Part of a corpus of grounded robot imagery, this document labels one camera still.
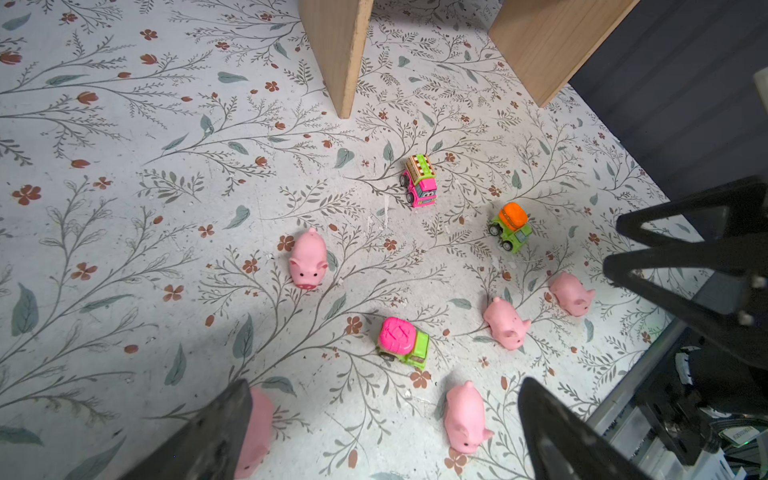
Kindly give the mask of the floral patterned table mat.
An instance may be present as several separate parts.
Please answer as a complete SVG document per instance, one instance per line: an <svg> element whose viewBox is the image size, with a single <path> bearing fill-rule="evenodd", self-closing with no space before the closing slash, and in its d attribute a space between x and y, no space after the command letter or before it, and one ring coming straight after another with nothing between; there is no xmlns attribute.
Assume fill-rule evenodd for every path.
<svg viewBox="0 0 768 480"><path fill-rule="evenodd" d="M345 120L295 1L3 2L2 477L118 478L243 379L274 406L259 479L531 478L521 381L587 417L670 323L602 273L618 216L665 197L574 91L534 104L499 8L376 2ZM418 154L437 199L412 208ZM509 202L517 253L488 232ZM494 297L531 321L518 350ZM378 354L389 317L430 337L424 371ZM472 455L444 427L466 381L494 432Z"/></svg>

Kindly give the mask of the wooden two-tier shelf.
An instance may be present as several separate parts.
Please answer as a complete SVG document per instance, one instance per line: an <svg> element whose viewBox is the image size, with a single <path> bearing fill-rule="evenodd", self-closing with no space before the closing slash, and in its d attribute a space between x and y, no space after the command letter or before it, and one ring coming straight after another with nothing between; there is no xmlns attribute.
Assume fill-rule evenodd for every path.
<svg viewBox="0 0 768 480"><path fill-rule="evenodd" d="M506 1L489 37L536 105L548 105L638 0ZM301 1L300 20L337 115L351 116L371 1Z"/></svg>

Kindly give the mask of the pink toy pig middle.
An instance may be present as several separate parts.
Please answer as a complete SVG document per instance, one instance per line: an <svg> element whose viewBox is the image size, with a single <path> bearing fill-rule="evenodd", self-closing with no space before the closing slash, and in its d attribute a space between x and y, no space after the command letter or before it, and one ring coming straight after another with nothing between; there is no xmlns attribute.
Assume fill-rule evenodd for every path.
<svg viewBox="0 0 768 480"><path fill-rule="evenodd" d="M523 346L531 327L530 320L523 320L515 308L500 297L494 297L490 302L483 320L489 325L492 338L510 351Z"/></svg>

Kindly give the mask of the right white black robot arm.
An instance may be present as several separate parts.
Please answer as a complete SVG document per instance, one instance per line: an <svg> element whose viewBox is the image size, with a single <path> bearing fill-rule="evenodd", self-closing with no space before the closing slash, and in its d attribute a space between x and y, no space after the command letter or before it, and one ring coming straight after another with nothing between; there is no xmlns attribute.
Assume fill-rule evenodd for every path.
<svg viewBox="0 0 768 480"><path fill-rule="evenodd" d="M705 211L721 220L710 240L649 227ZM686 326L636 395L666 449L692 465L717 451L729 428L766 429L766 180L747 177L623 214L616 229L642 247L607 257L605 276Z"/></svg>

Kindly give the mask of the pink toy pig bottom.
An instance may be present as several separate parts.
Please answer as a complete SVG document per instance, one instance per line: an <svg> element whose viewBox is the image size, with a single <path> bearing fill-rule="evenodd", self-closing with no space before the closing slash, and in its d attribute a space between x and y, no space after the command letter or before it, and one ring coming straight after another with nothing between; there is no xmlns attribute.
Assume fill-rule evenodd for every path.
<svg viewBox="0 0 768 480"><path fill-rule="evenodd" d="M494 436L486 427L484 401L472 381L447 392L444 427L450 446L461 454L475 454Z"/></svg>

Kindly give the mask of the pink toy pig left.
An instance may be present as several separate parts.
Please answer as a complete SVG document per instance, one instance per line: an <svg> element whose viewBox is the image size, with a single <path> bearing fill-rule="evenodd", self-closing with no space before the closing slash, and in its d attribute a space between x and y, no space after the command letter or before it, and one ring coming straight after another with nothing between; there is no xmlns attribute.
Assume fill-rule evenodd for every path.
<svg viewBox="0 0 768 480"><path fill-rule="evenodd" d="M250 389L252 411L238 459L235 479L249 478L269 453L274 406L258 387Z"/></svg>

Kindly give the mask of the orange green mixer toy truck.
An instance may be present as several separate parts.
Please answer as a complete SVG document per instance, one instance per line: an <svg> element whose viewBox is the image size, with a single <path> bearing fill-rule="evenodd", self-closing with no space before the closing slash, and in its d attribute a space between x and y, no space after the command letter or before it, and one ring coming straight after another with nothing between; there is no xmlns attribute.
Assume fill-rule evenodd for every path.
<svg viewBox="0 0 768 480"><path fill-rule="evenodd" d="M533 229L525 210L515 202L505 204L488 225L488 232L498 237L501 247L517 253L533 235Z"/></svg>

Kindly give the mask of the pink toy pig right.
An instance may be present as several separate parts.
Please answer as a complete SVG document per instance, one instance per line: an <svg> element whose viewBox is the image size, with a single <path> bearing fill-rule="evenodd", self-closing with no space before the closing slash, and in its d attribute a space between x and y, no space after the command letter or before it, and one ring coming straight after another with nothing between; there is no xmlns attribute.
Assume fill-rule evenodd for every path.
<svg viewBox="0 0 768 480"><path fill-rule="evenodd" d="M585 316L595 298L594 289L587 290L573 274L562 272L550 286L558 305L574 317Z"/></svg>

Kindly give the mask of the pink toy pig upper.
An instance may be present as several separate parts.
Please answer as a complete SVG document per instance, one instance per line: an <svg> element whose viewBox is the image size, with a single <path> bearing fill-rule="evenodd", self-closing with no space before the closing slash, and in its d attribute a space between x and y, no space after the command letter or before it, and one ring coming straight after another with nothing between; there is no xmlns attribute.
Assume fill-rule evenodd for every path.
<svg viewBox="0 0 768 480"><path fill-rule="evenodd" d="M290 257L290 275L294 285L314 290L323 281L329 268L325 241L310 227L296 241Z"/></svg>

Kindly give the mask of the pink green striped toy truck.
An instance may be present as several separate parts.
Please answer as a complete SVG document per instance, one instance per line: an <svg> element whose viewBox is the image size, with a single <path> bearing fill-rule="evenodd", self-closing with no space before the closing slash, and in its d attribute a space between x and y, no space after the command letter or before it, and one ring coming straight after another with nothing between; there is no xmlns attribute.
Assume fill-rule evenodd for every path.
<svg viewBox="0 0 768 480"><path fill-rule="evenodd" d="M412 208L432 205L437 199L435 171L426 155L412 155L404 162L399 183L406 189L406 200Z"/></svg>

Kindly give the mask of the pink toy pig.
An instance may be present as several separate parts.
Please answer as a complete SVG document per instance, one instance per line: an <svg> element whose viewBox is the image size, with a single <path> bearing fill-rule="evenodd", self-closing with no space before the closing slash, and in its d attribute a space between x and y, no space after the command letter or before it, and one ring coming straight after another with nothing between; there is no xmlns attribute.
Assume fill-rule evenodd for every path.
<svg viewBox="0 0 768 480"><path fill-rule="evenodd" d="M329 268L325 241L310 227L296 241L290 257L290 275L294 285L314 290L323 281Z"/></svg>
<svg viewBox="0 0 768 480"><path fill-rule="evenodd" d="M250 389L252 411L238 459L235 479L249 478L269 453L274 406L258 387Z"/></svg>
<svg viewBox="0 0 768 480"><path fill-rule="evenodd" d="M483 320L489 325L492 338L510 351L523 346L531 327L530 320L523 320L515 308L500 297L494 297L490 302Z"/></svg>
<svg viewBox="0 0 768 480"><path fill-rule="evenodd" d="M573 274L562 272L550 286L558 305L574 317L585 316L595 298L594 289L587 290Z"/></svg>
<svg viewBox="0 0 768 480"><path fill-rule="evenodd" d="M450 446L461 454L475 454L494 436L486 427L484 401L472 381L447 392L444 427Z"/></svg>

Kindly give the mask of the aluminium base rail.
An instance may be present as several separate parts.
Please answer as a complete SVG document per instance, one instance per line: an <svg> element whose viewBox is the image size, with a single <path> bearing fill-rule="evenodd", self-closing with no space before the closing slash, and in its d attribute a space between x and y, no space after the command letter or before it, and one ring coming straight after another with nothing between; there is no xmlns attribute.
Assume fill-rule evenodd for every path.
<svg viewBox="0 0 768 480"><path fill-rule="evenodd" d="M674 321L589 425L651 479L764 479L767 372Z"/></svg>

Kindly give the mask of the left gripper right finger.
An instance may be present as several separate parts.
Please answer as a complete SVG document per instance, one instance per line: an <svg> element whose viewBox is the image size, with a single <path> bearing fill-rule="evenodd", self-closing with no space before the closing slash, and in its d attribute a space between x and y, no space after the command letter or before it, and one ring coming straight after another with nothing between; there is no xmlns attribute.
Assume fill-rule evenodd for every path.
<svg viewBox="0 0 768 480"><path fill-rule="evenodd" d="M537 479L648 479L536 379L523 380L517 405Z"/></svg>

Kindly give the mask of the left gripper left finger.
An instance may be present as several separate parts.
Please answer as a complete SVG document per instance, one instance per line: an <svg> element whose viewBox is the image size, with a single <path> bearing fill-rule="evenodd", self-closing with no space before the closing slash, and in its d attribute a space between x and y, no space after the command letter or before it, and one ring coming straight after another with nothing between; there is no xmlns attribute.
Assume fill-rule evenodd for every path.
<svg viewBox="0 0 768 480"><path fill-rule="evenodd" d="M252 412L248 383L230 384L123 480L232 480Z"/></svg>

